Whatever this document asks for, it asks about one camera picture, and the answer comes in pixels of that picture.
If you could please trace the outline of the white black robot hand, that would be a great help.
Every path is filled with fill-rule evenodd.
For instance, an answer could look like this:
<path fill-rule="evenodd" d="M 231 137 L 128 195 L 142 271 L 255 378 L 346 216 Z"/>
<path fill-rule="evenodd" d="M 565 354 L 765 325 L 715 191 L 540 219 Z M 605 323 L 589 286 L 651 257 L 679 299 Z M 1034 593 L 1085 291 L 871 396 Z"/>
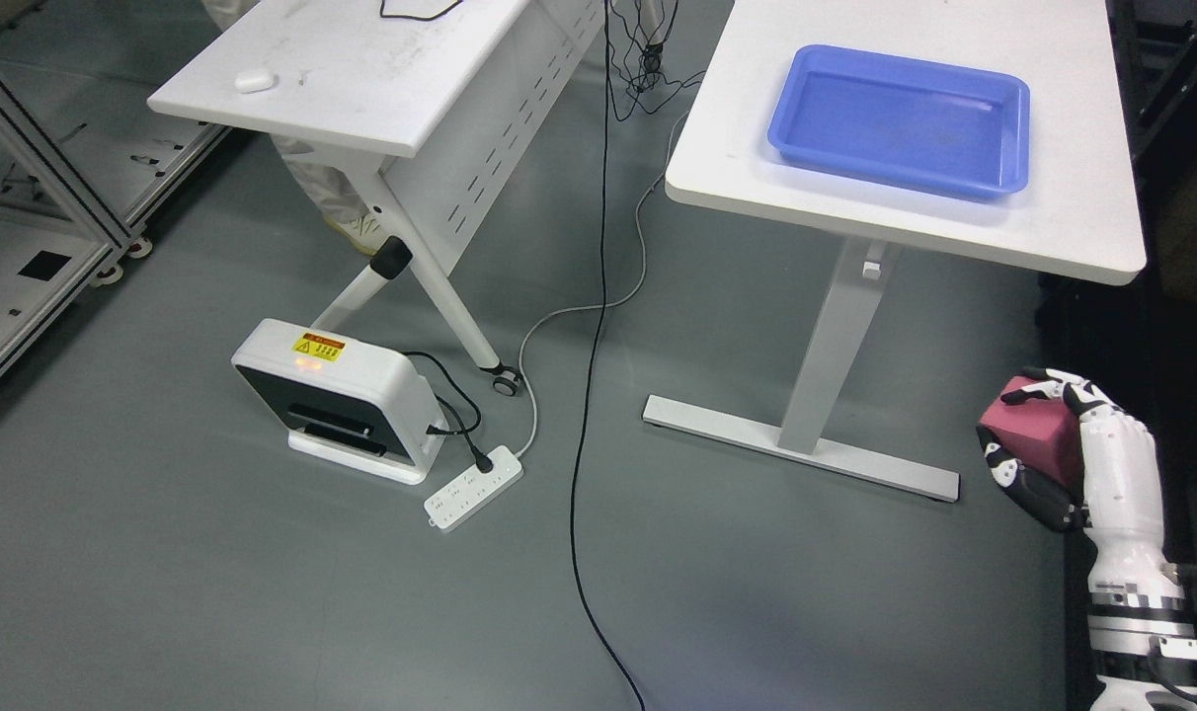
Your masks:
<path fill-rule="evenodd" d="M 1163 558 L 1163 505 L 1153 433 L 1119 408 L 1090 379 L 1047 367 L 1023 369 L 1028 384 L 1004 391 L 1005 408 L 1028 401 L 1061 402 L 1077 419 L 1082 499 L 1043 470 L 1023 463 L 996 429 L 978 423 L 977 434 L 994 480 L 1005 496 L 1055 531 L 1082 529 L 1096 548 L 1087 575 L 1092 594 L 1140 598 L 1157 607 L 1181 598 Z"/>

